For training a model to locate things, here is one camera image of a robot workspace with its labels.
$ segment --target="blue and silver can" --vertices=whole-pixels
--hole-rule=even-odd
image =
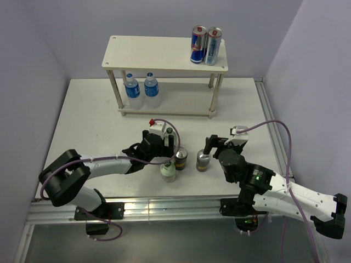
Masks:
[[[207,42],[205,56],[203,61],[207,65],[214,65],[217,62],[220,40],[222,39],[222,31],[218,27],[211,27],[207,33]]]
[[[194,26],[191,37],[190,60],[193,63],[200,63],[205,53],[207,30],[203,26]]]

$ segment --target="water bottle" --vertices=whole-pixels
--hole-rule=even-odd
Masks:
[[[158,108],[161,103],[160,95],[158,94],[158,82],[154,78],[154,74],[148,73],[146,80],[144,82],[145,94],[146,94],[146,104],[150,108]]]
[[[127,74],[127,81],[124,83],[129,100],[129,106],[135,110],[143,107],[143,99],[140,96],[139,83],[132,74]]]

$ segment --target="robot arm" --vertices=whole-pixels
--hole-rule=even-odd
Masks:
[[[347,197],[317,193],[286,180],[278,173],[261,165],[248,163],[233,149],[222,151],[218,160],[228,182],[239,183],[238,198],[221,199],[224,216],[247,216],[255,211],[268,211],[303,221],[290,195],[290,190],[301,205],[310,224],[327,237],[341,239],[345,226]]]
[[[39,175],[42,184],[58,168],[77,160],[90,159],[90,162],[80,162],[69,166],[53,176],[45,191],[53,206],[60,207],[73,204],[84,208],[97,217],[106,217],[106,201],[96,189],[89,189],[84,183],[99,176],[108,174],[130,174],[144,168],[154,157],[172,157],[174,154],[174,137],[168,137],[165,146],[163,132],[166,124],[150,122],[150,129],[143,131],[143,140],[115,155],[115,158],[95,162],[98,156],[79,155],[75,150],[67,150]]]

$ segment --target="blue bottle label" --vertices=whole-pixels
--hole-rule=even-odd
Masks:
[[[158,84],[156,84],[155,86],[149,87],[149,86],[145,86],[145,94],[148,97],[155,97],[158,95]]]
[[[126,87],[126,92],[127,92],[127,96],[130,98],[137,98],[140,95],[140,89],[139,89],[139,85],[136,85],[133,88],[130,87]]]

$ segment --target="black can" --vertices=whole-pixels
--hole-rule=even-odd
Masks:
[[[187,157],[188,151],[184,147],[180,147],[174,158],[174,165],[176,170],[181,171],[185,169]]]

